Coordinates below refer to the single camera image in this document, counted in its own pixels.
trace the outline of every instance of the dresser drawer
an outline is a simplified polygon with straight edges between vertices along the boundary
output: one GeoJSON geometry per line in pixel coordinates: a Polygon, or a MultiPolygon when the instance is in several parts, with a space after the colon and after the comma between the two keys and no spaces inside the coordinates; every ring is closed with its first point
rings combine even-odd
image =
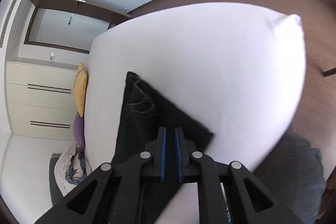
{"type": "Polygon", "coordinates": [[[7,101],[31,106],[76,110],[71,91],[56,91],[26,85],[6,84],[7,101]]]}
{"type": "Polygon", "coordinates": [[[72,127],[62,128],[61,126],[37,125],[37,123],[23,122],[11,119],[13,134],[53,139],[53,140],[74,140],[72,127]]]}
{"type": "Polygon", "coordinates": [[[6,82],[73,90],[76,74],[72,70],[8,62],[6,82]]]}
{"type": "Polygon", "coordinates": [[[23,122],[49,123],[72,127],[77,111],[8,102],[9,116],[23,122]]]}

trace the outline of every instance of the black fabric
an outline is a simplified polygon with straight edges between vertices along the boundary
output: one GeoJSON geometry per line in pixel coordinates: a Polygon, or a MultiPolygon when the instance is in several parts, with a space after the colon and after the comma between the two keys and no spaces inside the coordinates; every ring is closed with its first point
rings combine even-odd
{"type": "Polygon", "coordinates": [[[290,126],[254,175],[304,224],[317,219],[326,183],[319,149],[290,126]]]}
{"type": "Polygon", "coordinates": [[[159,126],[167,129],[164,183],[145,185],[142,223],[154,223],[181,184],[177,176],[174,129],[181,126],[187,140],[203,152],[213,136],[203,125],[165,99],[138,75],[127,73],[124,101],[112,164],[126,162],[157,138],[159,126]]]}
{"type": "Polygon", "coordinates": [[[63,195],[56,183],[54,173],[56,162],[58,161],[60,156],[61,154],[53,154],[49,162],[49,188],[50,188],[51,203],[53,206],[63,198],[63,195]]]}

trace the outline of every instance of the white dresser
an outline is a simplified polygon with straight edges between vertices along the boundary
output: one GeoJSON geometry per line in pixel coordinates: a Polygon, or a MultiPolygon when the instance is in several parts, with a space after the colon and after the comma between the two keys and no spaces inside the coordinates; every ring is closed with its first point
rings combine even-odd
{"type": "Polygon", "coordinates": [[[6,95],[14,134],[73,140],[78,66],[30,58],[7,61],[6,95]]]}

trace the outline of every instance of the wooden shelf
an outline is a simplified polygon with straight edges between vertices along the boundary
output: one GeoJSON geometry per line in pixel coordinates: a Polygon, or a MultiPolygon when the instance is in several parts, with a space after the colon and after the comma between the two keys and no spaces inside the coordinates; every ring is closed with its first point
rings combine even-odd
{"type": "Polygon", "coordinates": [[[107,6],[89,1],[85,3],[77,0],[30,0],[38,9],[58,10],[88,16],[118,25],[131,18],[131,15],[114,10],[107,6]]]}

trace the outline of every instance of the white bed sheet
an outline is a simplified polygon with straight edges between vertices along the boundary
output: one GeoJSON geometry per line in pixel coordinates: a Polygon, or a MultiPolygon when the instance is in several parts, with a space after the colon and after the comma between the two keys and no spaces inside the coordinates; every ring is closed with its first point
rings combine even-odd
{"type": "MultiPolygon", "coordinates": [[[[216,134],[207,149],[214,160],[239,160],[253,170],[281,138],[300,100],[300,17],[248,4],[204,3],[147,14],[98,36],[85,105],[92,169],[114,155],[127,71],[216,134]]],[[[195,188],[183,191],[190,193],[178,194],[159,222],[197,221],[195,188]]]]}

